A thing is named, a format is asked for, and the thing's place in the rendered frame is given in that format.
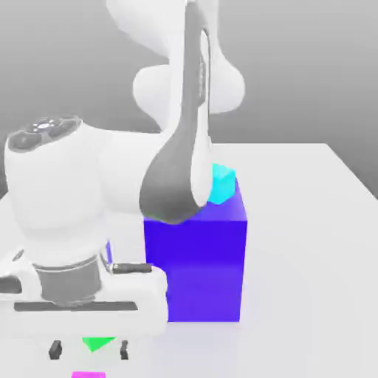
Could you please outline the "small cyan cube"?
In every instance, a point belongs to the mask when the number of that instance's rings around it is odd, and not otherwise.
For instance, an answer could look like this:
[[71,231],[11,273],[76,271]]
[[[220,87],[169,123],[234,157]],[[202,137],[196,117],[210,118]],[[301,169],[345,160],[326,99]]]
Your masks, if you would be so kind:
[[224,165],[213,163],[213,183],[208,201],[221,205],[230,199],[236,191],[236,172]]

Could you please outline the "small green cube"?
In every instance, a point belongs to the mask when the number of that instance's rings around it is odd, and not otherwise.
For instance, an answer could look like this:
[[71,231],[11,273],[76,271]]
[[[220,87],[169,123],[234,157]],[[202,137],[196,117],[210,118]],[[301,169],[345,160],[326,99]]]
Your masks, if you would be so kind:
[[115,337],[83,337],[83,344],[90,350],[90,352],[95,352],[100,350],[102,347],[108,345],[112,341],[116,340]]

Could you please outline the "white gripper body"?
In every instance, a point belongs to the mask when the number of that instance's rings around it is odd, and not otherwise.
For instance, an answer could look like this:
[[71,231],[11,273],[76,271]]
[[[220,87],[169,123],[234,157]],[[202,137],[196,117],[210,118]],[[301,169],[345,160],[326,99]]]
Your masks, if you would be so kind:
[[42,300],[30,288],[0,293],[0,334],[7,337],[65,339],[122,337],[134,339],[163,333],[168,322],[166,274],[150,272],[101,275],[103,288],[94,301],[60,307]]

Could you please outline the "large blue box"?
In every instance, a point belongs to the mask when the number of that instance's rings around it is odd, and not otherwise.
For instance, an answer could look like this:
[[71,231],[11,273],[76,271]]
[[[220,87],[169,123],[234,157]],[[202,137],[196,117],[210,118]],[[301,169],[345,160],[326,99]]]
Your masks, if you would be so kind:
[[238,188],[181,224],[145,219],[146,260],[167,275],[169,322],[239,321],[247,225]]

